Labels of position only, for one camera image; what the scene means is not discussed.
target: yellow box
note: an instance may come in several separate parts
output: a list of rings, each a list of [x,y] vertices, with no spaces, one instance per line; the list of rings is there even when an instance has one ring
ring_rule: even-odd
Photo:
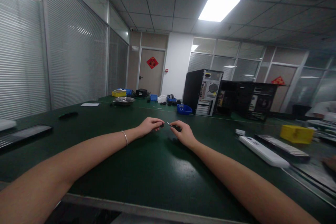
[[[116,90],[112,91],[112,95],[115,96],[115,97],[126,96],[126,90],[116,89]]]
[[[313,129],[294,125],[283,125],[280,137],[297,144],[310,144],[314,135]]]

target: door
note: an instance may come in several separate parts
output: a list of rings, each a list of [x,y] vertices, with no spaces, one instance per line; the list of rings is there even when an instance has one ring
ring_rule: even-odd
[[[147,89],[154,95],[160,95],[164,58],[164,51],[141,50],[139,89]]]
[[[292,66],[282,66],[282,65],[271,65],[271,69],[269,70],[268,77],[266,79],[266,83],[272,83],[273,80],[281,77],[285,82],[285,85],[290,85],[294,74],[296,72],[296,67]],[[288,86],[278,86],[278,89],[275,93],[273,104],[271,107],[271,111],[273,112],[280,112],[281,105],[283,100],[286,97]]]

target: green workbench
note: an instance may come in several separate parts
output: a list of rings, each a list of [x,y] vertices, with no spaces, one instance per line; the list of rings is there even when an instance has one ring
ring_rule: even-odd
[[[130,107],[110,106],[112,97],[97,107],[73,105],[19,119],[16,130],[36,124],[53,126],[38,136],[0,152],[0,181],[10,183],[39,162],[86,139],[138,126],[146,117],[188,123],[195,137],[207,146],[237,160],[291,197],[322,223],[336,222],[336,209],[287,172],[266,164],[235,136],[235,129],[278,136],[283,122],[265,123],[243,118],[179,115],[176,107],[136,100]],[[67,120],[58,116],[71,111]],[[15,131],[7,130],[4,135]],[[81,177],[65,201],[187,223],[254,223],[207,167],[165,127],[115,153]]]

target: silver bracelet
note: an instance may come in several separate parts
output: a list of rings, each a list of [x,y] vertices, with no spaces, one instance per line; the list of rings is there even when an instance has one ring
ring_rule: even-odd
[[[125,135],[125,138],[126,138],[126,146],[128,145],[128,140],[127,140],[127,136],[126,136],[126,133],[124,131],[121,131],[122,133],[124,133]]]

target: forearm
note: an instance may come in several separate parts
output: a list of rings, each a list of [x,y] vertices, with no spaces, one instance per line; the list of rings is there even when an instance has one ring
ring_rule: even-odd
[[[242,164],[201,143],[190,149],[261,223],[318,223],[278,188]]]
[[[136,128],[125,133],[129,144],[140,136]],[[39,163],[0,192],[0,222],[44,223],[78,178],[125,146],[125,135],[116,132],[81,142]]]

